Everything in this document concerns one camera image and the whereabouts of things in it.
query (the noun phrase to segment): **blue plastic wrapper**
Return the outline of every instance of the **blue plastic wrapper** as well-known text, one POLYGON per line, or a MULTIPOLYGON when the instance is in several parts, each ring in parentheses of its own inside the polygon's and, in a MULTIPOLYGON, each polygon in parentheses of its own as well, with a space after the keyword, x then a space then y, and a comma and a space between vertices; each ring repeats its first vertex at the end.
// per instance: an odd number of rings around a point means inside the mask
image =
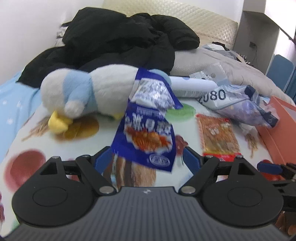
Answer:
POLYGON ((222 85, 198 99, 209 109, 250 126, 274 127, 278 118, 271 106, 260 106, 258 92, 250 85, 222 85))
POLYGON ((176 156, 173 126, 165 119, 166 110, 170 108, 181 109, 183 106, 167 81, 140 68, 125 116, 111 145, 113 153, 170 172, 176 156))

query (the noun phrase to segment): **light blue bed sheet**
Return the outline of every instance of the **light blue bed sheet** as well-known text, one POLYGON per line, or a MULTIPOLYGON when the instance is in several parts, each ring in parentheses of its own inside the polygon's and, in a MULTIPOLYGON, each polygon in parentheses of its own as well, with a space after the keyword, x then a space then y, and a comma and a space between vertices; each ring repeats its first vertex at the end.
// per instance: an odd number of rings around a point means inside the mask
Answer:
POLYGON ((41 104, 39 89, 16 83, 20 75, 0 85, 0 163, 19 129, 41 104))

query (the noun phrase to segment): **gray ribbed panel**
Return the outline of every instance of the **gray ribbed panel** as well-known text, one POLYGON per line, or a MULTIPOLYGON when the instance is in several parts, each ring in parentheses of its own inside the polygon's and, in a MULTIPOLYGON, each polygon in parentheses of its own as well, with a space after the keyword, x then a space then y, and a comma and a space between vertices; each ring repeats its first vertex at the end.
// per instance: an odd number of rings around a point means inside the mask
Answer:
POLYGON ((101 197, 82 219, 58 228, 22 224, 7 241, 286 241, 273 225, 238 229, 208 216, 195 198, 182 197, 171 187, 123 187, 101 197))

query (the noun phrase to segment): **plastic bag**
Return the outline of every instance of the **plastic bag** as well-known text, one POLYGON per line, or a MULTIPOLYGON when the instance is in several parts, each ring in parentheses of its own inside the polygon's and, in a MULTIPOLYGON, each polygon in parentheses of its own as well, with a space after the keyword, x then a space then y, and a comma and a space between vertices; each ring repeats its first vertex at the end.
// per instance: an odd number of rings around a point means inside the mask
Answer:
POLYGON ((198 101, 216 113, 250 126, 272 128, 279 120, 272 106, 260 105, 258 92, 250 85, 222 85, 198 101))
POLYGON ((223 161, 233 161, 240 154, 239 144, 227 118, 197 114, 203 155, 213 155, 223 161))
POLYGON ((165 119, 165 113, 169 108, 182 107, 163 77, 140 68, 112 151, 126 160, 171 171, 176 143, 173 126, 165 119))
POLYGON ((230 84, 228 77, 219 63, 208 65, 203 71, 189 75, 190 78, 214 81, 218 86, 230 84))

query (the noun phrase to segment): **orange box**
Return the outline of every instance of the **orange box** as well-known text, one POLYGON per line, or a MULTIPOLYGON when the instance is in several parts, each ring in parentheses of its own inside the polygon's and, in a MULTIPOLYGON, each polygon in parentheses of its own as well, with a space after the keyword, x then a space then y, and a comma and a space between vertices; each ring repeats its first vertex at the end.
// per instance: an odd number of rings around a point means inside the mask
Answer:
POLYGON ((272 96, 269 104, 276 109, 279 122, 274 128, 258 126, 274 164, 296 164, 296 107, 272 96))

